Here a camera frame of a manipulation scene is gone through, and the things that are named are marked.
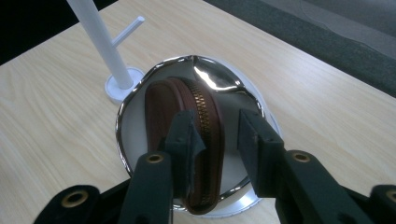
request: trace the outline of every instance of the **screw hole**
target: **screw hole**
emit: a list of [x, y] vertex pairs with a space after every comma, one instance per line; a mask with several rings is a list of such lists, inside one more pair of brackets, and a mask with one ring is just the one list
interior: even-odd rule
[[62, 206], [65, 208], [72, 208], [79, 206], [88, 199], [88, 192], [85, 190], [76, 190], [64, 196], [62, 199]]
[[163, 156], [159, 154], [154, 154], [146, 158], [149, 163], [157, 163], [163, 160]]
[[307, 155], [305, 155], [303, 153], [299, 153], [299, 152], [294, 153], [293, 154], [293, 158], [295, 160], [297, 160], [297, 161], [300, 161], [300, 162], [309, 162], [309, 161], [311, 161], [309, 156], [307, 156]]

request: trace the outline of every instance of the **white base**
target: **white base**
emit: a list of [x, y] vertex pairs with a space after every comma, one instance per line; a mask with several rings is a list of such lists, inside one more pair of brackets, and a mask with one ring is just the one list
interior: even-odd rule
[[105, 90], [110, 98], [110, 100], [116, 104], [120, 105], [122, 101], [131, 93], [131, 91], [136, 87], [136, 85], [142, 80], [143, 76], [145, 75], [141, 70], [133, 67], [128, 67], [128, 74], [131, 77], [133, 84], [128, 89], [120, 89], [119, 85], [117, 84], [116, 79], [113, 76], [110, 76], [105, 84]]

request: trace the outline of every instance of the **brown leather case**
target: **brown leather case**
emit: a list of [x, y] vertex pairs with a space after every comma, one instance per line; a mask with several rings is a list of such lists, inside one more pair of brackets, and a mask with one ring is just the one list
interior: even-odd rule
[[195, 112], [195, 127], [204, 140], [206, 150], [198, 154], [195, 160], [193, 191], [182, 201], [192, 214], [209, 212], [219, 201], [224, 156], [223, 125], [215, 98], [203, 83], [168, 77], [148, 86], [145, 109], [150, 151], [157, 150], [177, 112], [189, 109]]

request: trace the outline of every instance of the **light wood surface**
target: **light wood surface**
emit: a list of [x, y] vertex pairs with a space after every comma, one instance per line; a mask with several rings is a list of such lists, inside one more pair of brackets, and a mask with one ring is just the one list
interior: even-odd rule
[[[120, 0], [101, 11], [120, 46], [147, 72], [164, 59], [222, 59], [259, 88], [287, 149], [319, 158], [340, 184], [368, 195], [396, 184], [396, 100], [203, 1]], [[109, 71], [78, 24], [0, 67], [0, 222], [32, 223], [59, 191], [101, 191], [128, 178], [117, 151], [118, 106], [106, 98]], [[175, 213], [175, 223], [278, 223], [274, 200], [235, 217]]]

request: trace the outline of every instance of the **gray carpet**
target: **gray carpet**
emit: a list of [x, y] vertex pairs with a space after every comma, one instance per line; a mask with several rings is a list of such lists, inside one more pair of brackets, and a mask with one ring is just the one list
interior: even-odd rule
[[396, 60], [261, 0], [205, 0], [266, 33], [396, 97]]

